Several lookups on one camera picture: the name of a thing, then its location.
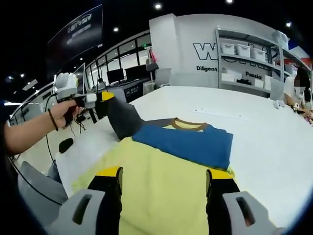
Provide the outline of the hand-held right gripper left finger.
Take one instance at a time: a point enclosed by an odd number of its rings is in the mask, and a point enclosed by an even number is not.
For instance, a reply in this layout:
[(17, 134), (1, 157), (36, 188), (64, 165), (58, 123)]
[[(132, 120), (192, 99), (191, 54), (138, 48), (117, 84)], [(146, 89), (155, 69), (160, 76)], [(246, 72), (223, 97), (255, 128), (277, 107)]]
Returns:
[(51, 235), (117, 235), (122, 211), (123, 168), (110, 167), (96, 173), (87, 189), (64, 202)]

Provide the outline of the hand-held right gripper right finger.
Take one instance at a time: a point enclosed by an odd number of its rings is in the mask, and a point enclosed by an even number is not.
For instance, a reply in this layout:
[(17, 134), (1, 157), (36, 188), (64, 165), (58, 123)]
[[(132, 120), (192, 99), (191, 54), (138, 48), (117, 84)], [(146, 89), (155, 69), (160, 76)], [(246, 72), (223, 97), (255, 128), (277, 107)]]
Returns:
[(207, 176), (210, 235), (270, 235), (268, 210), (246, 191), (240, 191), (231, 174), (209, 168)]

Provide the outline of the person's left hand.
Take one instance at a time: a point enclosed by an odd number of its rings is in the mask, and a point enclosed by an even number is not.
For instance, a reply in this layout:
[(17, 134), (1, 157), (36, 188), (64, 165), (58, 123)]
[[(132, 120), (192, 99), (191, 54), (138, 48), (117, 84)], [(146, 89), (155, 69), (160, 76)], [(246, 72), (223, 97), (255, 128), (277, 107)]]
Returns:
[(67, 113), (67, 111), (70, 110), (72, 117), (75, 118), (79, 113), (81, 113), (82, 109), (82, 107), (79, 107), (76, 104), (75, 100), (67, 100), (53, 105), (50, 110), (57, 127), (65, 128), (65, 114)]

